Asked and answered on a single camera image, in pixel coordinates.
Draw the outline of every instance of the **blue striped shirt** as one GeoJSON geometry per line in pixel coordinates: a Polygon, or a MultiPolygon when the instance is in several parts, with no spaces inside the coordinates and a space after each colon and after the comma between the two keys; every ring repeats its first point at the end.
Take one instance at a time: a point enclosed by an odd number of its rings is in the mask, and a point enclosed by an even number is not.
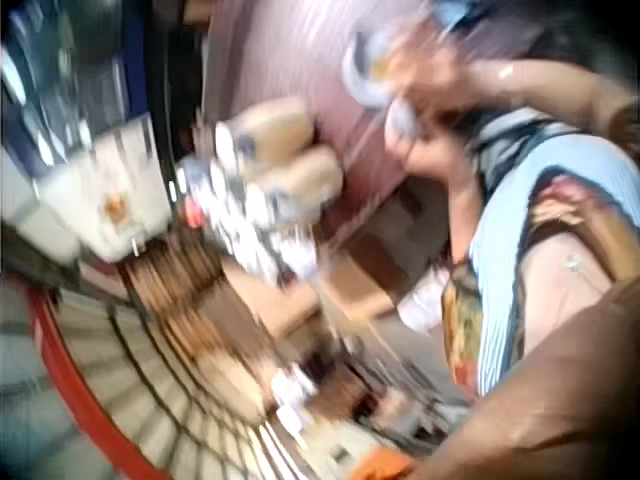
{"type": "Polygon", "coordinates": [[[640,228],[640,173],[622,150],[602,138],[577,133],[551,138],[502,179],[483,212],[469,255],[483,304],[477,377],[481,395],[510,366],[521,237],[530,195],[540,176],[550,169],[596,184],[640,228]]]}

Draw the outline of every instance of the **person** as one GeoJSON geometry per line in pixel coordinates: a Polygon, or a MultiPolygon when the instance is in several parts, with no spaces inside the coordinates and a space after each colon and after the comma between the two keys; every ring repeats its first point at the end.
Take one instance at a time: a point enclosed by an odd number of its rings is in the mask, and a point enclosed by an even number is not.
{"type": "Polygon", "coordinates": [[[387,150],[448,191],[445,350],[454,381],[483,396],[569,318],[640,275],[638,99],[569,64],[465,63],[442,40],[428,55],[404,43],[385,76],[427,133],[410,138],[387,121],[387,150]],[[478,110],[497,113],[476,115],[465,143],[451,118],[478,110]]]}

